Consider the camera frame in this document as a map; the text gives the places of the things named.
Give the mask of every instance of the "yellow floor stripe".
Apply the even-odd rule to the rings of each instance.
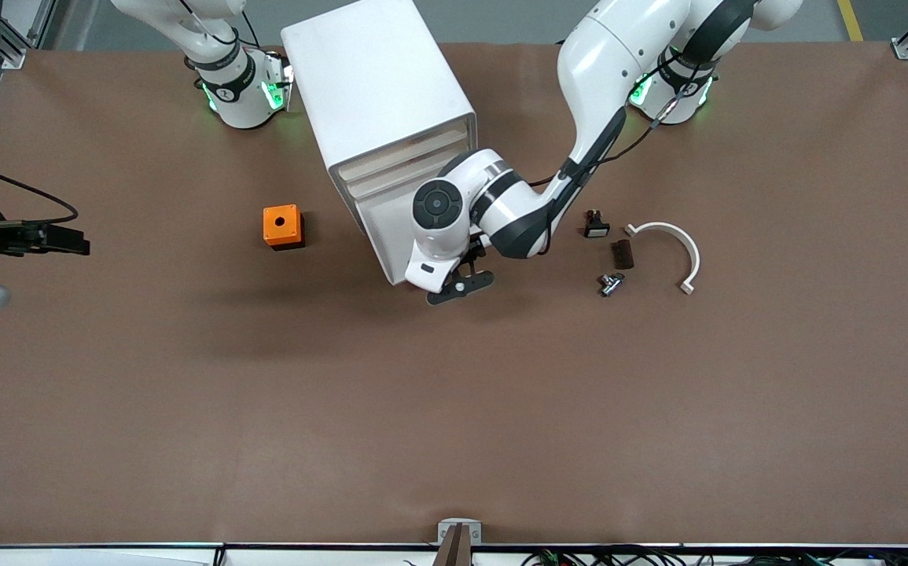
[[[859,20],[855,19],[855,10],[852,9],[850,0],[838,0],[838,10],[841,10],[841,19],[845,20],[845,29],[852,42],[862,42],[862,30],[859,29]]]

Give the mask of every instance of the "brown tabletop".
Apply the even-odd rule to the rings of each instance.
[[[481,143],[572,146],[555,46],[444,46]],[[0,258],[0,543],[908,543],[908,62],[744,44],[709,103],[602,167],[542,258],[440,307],[392,288],[305,116],[234,131],[180,53],[43,53],[0,172],[94,253]],[[633,116],[622,142],[645,120]],[[262,208],[310,247],[274,253]],[[52,215],[0,184],[11,218]],[[600,208],[608,240],[577,233]],[[633,241],[625,223],[695,237]]]

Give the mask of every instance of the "green light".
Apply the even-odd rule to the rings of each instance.
[[[630,103],[634,105],[640,105],[645,100],[645,95],[649,92],[649,87],[652,85],[652,80],[644,80],[644,82],[639,85],[639,87],[632,93],[632,96],[629,97]]]
[[[698,99],[698,106],[705,104],[705,98],[708,96],[708,87],[712,86],[712,77],[709,76],[708,82],[705,83],[705,86],[702,86],[702,97]]]
[[[209,108],[213,112],[217,112],[216,103],[212,100],[212,93],[209,93],[209,87],[205,86],[205,83],[202,83],[202,92],[205,93],[205,97],[209,99]]]
[[[268,106],[273,110],[278,110],[282,108],[282,94],[280,87],[275,85],[268,85],[268,83],[262,81],[262,90],[266,94],[268,99]]]

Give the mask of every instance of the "metal bolt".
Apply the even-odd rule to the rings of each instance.
[[[598,282],[601,283],[604,287],[601,287],[601,297],[610,297],[611,294],[614,294],[616,290],[622,285],[622,282],[625,281],[625,276],[621,273],[615,273],[614,275],[601,275],[601,278],[598,279]]]

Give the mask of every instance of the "white box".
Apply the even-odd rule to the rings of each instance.
[[[281,36],[328,175],[403,282],[415,190],[478,147],[475,110],[413,0],[360,0]]]

